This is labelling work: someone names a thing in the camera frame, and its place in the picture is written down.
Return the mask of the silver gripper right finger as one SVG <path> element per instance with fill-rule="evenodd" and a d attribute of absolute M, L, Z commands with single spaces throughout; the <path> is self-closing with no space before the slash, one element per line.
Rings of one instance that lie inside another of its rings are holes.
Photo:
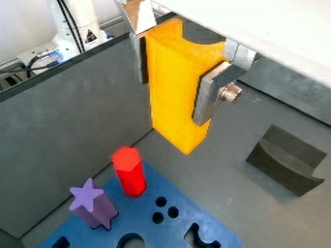
<path fill-rule="evenodd" d="M 234 82 L 248 72 L 257 52 L 225 39 L 222 56 L 226 60 L 216 64 L 198 79 L 192 111 L 192 120 L 198 126 L 212 118 L 221 102 L 237 102 L 241 89 Z"/>

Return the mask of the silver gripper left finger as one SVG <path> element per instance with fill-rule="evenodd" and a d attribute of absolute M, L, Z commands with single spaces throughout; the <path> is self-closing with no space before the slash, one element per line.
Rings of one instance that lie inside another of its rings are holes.
<path fill-rule="evenodd" d="M 145 32 L 156 25 L 149 0 L 113 0 L 124 22 L 129 28 L 129 38 L 134 52 L 136 73 L 141 84 L 148 82 Z"/>

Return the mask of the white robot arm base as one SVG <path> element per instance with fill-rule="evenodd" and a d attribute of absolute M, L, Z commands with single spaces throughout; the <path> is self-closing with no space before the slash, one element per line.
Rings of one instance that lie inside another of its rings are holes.
<path fill-rule="evenodd" d="M 18 55 L 26 65 L 37 57 L 36 66 L 50 61 L 64 62 L 108 40 L 101 30 L 92 0 L 46 0 L 52 10 L 57 33 L 45 45 Z"/>

